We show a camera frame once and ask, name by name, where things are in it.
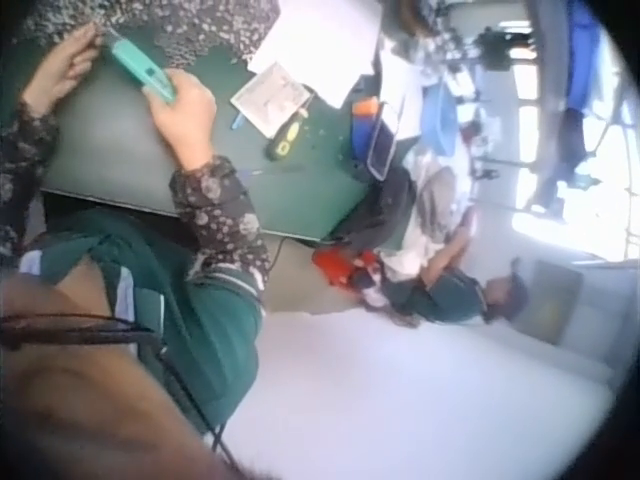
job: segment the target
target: floral shirt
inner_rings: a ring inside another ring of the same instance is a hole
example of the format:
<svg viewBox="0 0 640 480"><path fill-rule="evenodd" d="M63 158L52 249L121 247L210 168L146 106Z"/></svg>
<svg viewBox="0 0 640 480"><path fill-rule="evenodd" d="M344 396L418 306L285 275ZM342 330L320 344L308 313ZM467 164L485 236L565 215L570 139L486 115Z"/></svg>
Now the floral shirt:
<svg viewBox="0 0 640 480"><path fill-rule="evenodd" d="M15 267L23 253L29 205L57 138L53 116L35 118L24 103L0 135L0 267ZM224 266L252 274L263 289L269 272L267 248L231 162L216 156L196 171L178 171L170 189L178 215L200 244L188 280L198 281Z"/></svg>

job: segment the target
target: paper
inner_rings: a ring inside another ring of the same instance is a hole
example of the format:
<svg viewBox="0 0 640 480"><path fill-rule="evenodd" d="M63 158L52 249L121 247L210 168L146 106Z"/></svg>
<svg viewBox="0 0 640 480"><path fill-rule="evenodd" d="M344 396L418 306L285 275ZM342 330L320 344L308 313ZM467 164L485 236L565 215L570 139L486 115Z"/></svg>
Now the paper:
<svg viewBox="0 0 640 480"><path fill-rule="evenodd" d="M381 22L382 6L372 0L287 1L249 70L261 73L277 62L341 108L360 76L373 72Z"/></svg>
<svg viewBox="0 0 640 480"><path fill-rule="evenodd" d="M405 140L420 136L424 104L420 69L389 50L380 52L380 63L382 65L380 101L391 105L400 115L396 138Z"/></svg>
<svg viewBox="0 0 640 480"><path fill-rule="evenodd" d="M274 63L242 87L231 104L265 137L273 138L309 97L304 86Z"/></svg>

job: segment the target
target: green workbench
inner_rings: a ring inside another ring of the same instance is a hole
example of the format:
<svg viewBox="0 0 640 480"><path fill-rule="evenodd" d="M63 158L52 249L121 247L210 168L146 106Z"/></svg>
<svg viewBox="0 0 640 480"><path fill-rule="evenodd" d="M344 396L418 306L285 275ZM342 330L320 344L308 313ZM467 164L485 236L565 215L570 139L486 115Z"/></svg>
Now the green workbench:
<svg viewBox="0 0 640 480"><path fill-rule="evenodd" d="M159 65L162 52L145 31L123 32ZM31 43L13 46L2 65L0 114L15 103L44 50ZM190 68L215 94L216 151L238 169L277 168L265 155L265 139L248 122L232 131L237 115L229 99L252 76L243 62L214 48ZM61 141L45 190L137 210L175 215L167 184L174 163L155 132L139 86L108 55L83 85L60 106ZM366 186L348 171L350 105L336 111L314 100L310 118L285 160L303 165L279 175L246 181L263 228L272 233L319 240L363 197Z"/></svg>

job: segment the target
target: yellow screwdriver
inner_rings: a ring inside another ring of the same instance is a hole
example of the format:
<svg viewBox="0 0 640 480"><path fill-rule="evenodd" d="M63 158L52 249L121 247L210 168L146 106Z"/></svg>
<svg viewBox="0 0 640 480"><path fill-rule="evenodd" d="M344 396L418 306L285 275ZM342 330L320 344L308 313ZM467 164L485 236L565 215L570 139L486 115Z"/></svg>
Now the yellow screwdriver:
<svg viewBox="0 0 640 480"><path fill-rule="evenodd" d="M273 137L273 140L269 144L268 151L271 160L281 160L289 155L293 142L300 134L302 123L309 118L307 108L311 100L313 100L313 95L302 104L296 113L291 115L291 118L278 130L275 137Z"/></svg>

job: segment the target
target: wire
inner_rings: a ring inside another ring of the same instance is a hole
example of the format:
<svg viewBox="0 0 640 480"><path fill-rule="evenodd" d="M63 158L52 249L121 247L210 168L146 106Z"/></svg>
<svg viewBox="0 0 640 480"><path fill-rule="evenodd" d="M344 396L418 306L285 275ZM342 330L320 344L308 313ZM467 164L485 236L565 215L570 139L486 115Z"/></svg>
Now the wire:
<svg viewBox="0 0 640 480"><path fill-rule="evenodd" d="M126 326L126 330L117 330L114 328L105 328L104 324L83 325L80 327L66 328L39 328L24 325L12 325L23 320L34 318L83 318L117 322L119 325ZM204 424L205 428L211 432L214 438L214 447L220 447L223 455L226 457L227 463L238 467L238 463L231 454L227 445L222 441L222 433L224 428L214 428L209 421L204 410L200 407L191 390L184 381L184 378L176 368L175 364L168 357L168 347L163 343L157 333L140 325L135 321L128 321L111 315L96 314L69 314L69 313L34 313L21 315L7 315L0 317L0 345L10 349L20 348L23 344L40 344L40 345L115 345L137 343L146 345L153 350L153 353L160 361L165 371L176 381L182 393L187 397L191 407L195 410L198 417Z"/></svg>
<svg viewBox="0 0 640 480"><path fill-rule="evenodd" d="M269 267L269 270L267 270L268 273L271 273L275 268L276 263L278 263L278 259L280 258L280 254L282 253L282 247L284 245L284 242L286 242L288 238L289 237L282 237L280 239L280 242L278 242L278 248L276 248L276 253L273 256L273 260L271 261L271 266Z"/></svg>

